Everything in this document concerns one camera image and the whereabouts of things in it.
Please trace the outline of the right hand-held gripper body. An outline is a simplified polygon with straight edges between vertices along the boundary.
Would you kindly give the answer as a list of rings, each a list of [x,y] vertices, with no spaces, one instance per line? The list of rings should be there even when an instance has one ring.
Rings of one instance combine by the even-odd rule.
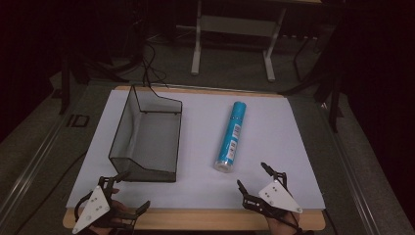
[[[257,212],[265,217],[275,218],[289,226],[299,229],[299,223],[293,225],[284,220],[288,212],[302,213],[302,208],[292,195],[279,182],[271,182],[258,193],[256,204],[244,204],[246,210]]]

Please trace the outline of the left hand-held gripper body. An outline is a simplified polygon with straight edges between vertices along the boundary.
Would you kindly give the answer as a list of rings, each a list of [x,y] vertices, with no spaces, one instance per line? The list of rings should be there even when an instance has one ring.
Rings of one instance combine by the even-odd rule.
[[[73,234],[89,228],[134,229],[137,216],[120,208],[112,199],[112,194],[116,193],[114,184],[121,180],[121,176],[101,177],[98,185],[78,202],[74,209]]]

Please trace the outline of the black wire mesh basket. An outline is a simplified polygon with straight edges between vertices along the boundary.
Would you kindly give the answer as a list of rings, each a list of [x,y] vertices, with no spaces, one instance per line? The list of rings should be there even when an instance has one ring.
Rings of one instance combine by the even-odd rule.
[[[130,87],[109,160],[127,182],[176,180],[183,104],[152,88]]]

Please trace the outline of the blue cylindrical tube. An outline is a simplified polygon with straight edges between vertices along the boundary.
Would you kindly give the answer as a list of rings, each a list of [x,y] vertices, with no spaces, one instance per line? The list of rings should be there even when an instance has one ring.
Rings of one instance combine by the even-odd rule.
[[[246,108],[247,105],[240,101],[233,105],[221,148],[214,164],[214,168],[218,171],[227,173],[233,169]]]

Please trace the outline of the person's left hand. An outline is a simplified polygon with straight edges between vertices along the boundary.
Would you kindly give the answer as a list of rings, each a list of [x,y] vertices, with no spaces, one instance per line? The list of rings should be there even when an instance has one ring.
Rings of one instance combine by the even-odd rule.
[[[92,235],[111,235],[116,229],[119,229],[123,224],[123,219],[118,216],[120,212],[127,212],[128,207],[123,203],[112,200],[110,210],[92,222],[86,231]]]

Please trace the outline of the person's right hand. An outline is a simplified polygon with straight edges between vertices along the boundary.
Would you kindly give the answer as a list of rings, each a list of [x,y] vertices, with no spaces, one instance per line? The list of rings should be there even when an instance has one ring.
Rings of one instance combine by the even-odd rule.
[[[292,223],[293,225],[297,225],[300,221],[300,215],[298,213],[288,212],[284,216],[284,220]],[[298,233],[296,228],[289,226],[275,218],[267,217],[266,221],[271,235],[296,235]]]

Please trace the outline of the white table mat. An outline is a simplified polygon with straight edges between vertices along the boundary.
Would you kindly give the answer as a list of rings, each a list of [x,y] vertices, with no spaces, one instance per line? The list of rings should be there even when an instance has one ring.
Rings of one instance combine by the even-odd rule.
[[[285,172],[288,189],[305,210],[325,203],[302,143],[291,105],[278,96],[237,96],[161,91],[183,107],[178,169],[173,183],[121,182],[116,199],[129,207],[150,202],[154,209],[238,209],[244,185],[257,194],[271,182],[262,168]],[[214,169],[223,133],[235,102],[247,109],[232,172]]]

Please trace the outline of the black metal stand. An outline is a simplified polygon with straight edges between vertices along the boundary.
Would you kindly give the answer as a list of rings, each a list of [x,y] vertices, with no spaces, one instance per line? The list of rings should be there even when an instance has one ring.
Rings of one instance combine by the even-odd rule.
[[[328,38],[327,44],[318,57],[315,65],[306,76],[306,79],[299,85],[283,91],[279,91],[280,95],[290,96],[300,93],[313,85],[317,86],[313,94],[315,102],[323,104],[330,98],[328,123],[332,131],[337,133],[337,116],[338,105],[340,99],[340,90],[344,73],[340,69],[339,62],[339,43],[341,39],[334,30]]]
[[[115,82],[126,82],[117,76],[110,69],[106,69],[92,59],[86,57],[79,52],[62,53],[62,79],[61,88],[57,90],[58,97],[61,99],[60,115],[64,114],[70,105],[70,76],[73,75],[80,83],[86,84],[90,78],[85,66],[91,67],[94,71],[97,71],[104,78]]]

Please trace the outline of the black floor bracket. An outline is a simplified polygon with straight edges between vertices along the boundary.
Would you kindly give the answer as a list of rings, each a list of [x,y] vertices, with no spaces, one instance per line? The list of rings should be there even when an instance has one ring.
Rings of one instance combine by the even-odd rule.
[[[71,115],[67,122],[67,127],[86,127],[89,123],[90,116]]]

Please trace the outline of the grey metal rail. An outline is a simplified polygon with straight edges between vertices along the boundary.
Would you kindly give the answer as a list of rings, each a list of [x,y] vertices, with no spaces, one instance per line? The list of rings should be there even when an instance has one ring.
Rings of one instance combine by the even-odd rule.
[[[34,112],[0,144],[0,227],[7,223],[68,114]]]
[[[352,168],[351,161],[349,160],[348,154],[346,152],[346,147],[344,146],[340,135],[335,133],[331,125],[328,123],[329,108],[325,103],[318,105],[318,108],[322,117],[327,121],[326,125],[329,128],[329,132],[340,155],[340,162],[344,171],[346,185],[348,187],[349,194],[353,199],[360,220],[362,221],[362,224],[366,230],[366,234],[379,235],[379,228],[364,197],[362,187],[358,182],[355,172]]]

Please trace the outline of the white metal desk frame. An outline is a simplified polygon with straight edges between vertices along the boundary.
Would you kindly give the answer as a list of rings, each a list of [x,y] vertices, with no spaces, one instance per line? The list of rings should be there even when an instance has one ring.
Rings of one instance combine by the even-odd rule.
[[[281,30],[287,9],[282,8],[277,15],[277,20],[275,22],[270,22],[204,15],[202,13],[202,7],[203,1],[198,0],[196,17],[196,41],[191,66],[191,75],[199,74],[202,55],[201,35],[203,31],[209,31],[268,37],[270,39],[270,43],[268,48],[262,51],[262,57],[267,80],[269,82],[275,82],[276,76],[274,73],[271,56],[279,36],[279,32]]]

